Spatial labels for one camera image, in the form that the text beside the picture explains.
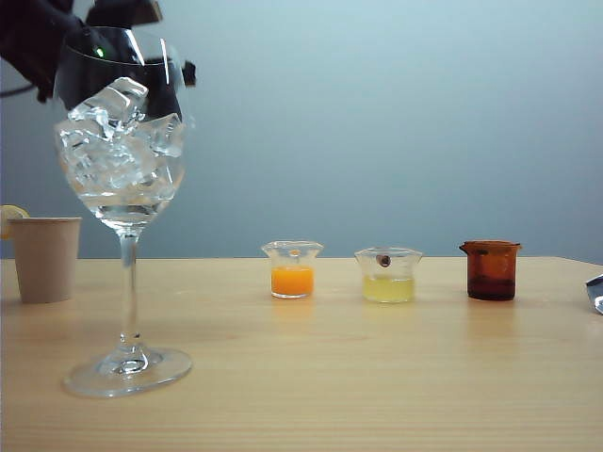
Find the metal object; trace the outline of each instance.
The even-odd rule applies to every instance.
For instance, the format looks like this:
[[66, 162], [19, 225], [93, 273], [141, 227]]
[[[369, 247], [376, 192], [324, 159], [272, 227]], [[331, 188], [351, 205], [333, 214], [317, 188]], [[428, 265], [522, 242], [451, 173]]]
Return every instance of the metal object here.
[[587, 281], [586, 292], [595, 309], [603, 314], [603, 275]]

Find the yellow liquid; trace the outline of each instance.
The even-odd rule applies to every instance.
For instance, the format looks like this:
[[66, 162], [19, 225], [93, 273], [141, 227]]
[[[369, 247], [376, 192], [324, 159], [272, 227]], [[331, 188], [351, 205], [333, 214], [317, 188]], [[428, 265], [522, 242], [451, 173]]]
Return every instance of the yellow liquid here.
[[415, 280], [369, 278], [365, 276], [362, 295], [365, 299], [382, 302], [410, 301], [415, 294]]

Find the wooden table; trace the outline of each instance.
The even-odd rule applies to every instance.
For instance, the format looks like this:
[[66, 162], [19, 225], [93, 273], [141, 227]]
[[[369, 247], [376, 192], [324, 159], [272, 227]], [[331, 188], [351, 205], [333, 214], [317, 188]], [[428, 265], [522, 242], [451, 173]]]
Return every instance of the wooden table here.
[[184, 379], [114, 399], [65, 393], [120, 328], [115, 260], [80, 260], [73, 299], [23, 305], [3, 261], [3, 451], [603, 450], [603, 266], [518, 260], [514, 301], [466, 296], [463, 257], [425, 258], [416, 301], [363, 301], [352, 259], [318, 259], [311, 299], [269, 295], [265, 259], [139, 261], [148, 345]]

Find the paper cup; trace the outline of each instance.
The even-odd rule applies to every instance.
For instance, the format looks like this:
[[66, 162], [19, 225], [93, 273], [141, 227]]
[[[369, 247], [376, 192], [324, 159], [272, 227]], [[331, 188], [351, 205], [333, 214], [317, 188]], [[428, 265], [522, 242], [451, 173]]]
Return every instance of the paper cup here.
[[71, 298], [81, 219], [9, 220], [23, 303]]

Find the light blue background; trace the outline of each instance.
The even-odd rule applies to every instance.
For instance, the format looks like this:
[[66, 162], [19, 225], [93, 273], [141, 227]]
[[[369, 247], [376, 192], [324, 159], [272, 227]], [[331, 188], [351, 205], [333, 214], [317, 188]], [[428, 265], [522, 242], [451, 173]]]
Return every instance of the light blue background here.
[[[197, 127], [140, 256], [259, 256], [286, 238], [462, 255], [503, 238], [603, 264], [600, 0], [160, 5], [144, 28], [196, 63]], [[23, 83], [4, 61], [2, 76]], [[33, 92], [2, 103], [2, 203], [81, 216], [80, 256], [117, 257], [58, 168], [60, 113]]]

